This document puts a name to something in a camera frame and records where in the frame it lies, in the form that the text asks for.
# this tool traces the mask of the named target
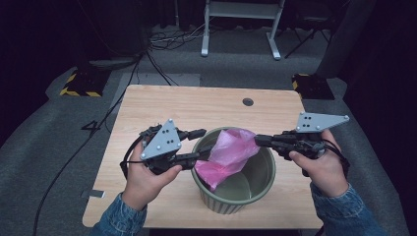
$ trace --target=sleeve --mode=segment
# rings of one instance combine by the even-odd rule
[[[343,195],[335,198],[323,196],[313,183],[310,187],[327,236],[387,235],[350,184]]]
[[[94,225],[90,236],[133,236],[144,226],[147,217],[147,206],[136,211],[122,201],[119,194],[108,209],[103,213],[98,223]]]

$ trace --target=person's left hand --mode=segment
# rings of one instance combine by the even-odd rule
[[[142,142],[139,142],[130,160],[141,161],[142,151]],[[177,177],[181,170],[181,165],[176,165],[160,175],[155,175],[142,163],[129,163],[127,184],[122,195],[123,202],[135,210],[142,210],[158,196],[163,187]]]

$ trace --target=hand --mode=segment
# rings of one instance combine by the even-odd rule
[[[142,142],[139,142],[130,160],[140,161],[142,151]],[[177,177],[181,169],[181,165],[176,165],[160,175],[155,175],[142,163],[130,163],[128,182],[122,195],[123,202],[135,210],[142,210],[158,196],[163,187]]]
[[[322,132],[322,139],[334,143],[340,150],[330,130]],[[297,151],[289,153],[294,162],[305,169],[312,179],[313,183],[327,197],[338,197],[348,189],[347,180],[343,174],[339,157],[337,154],[327,149],[318,159],[310,159]]]

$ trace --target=white metal stand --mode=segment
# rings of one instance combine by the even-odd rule
[[[206,0],[202,56],[209,55],[209,17],[234,17],[273,20],[272,32],[267,32],[267,39],[273,58],[275,60],[281,59],[274,37],[284,3],[285,0],[279,0],[278,4],[216,2]]]

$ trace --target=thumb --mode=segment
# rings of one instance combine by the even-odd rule
[[[309,171],[312,163],[312,160],[304,156],[302,153],[292,150],[289,154],[289,157],[302,169]]]
[[[161,184],[163,186],[171,183],[180,173],[182,170],[181,165],[175,165],[169,168],[167,171],[163,172],[162,174],[158,175],[159,178],[161,178]]]

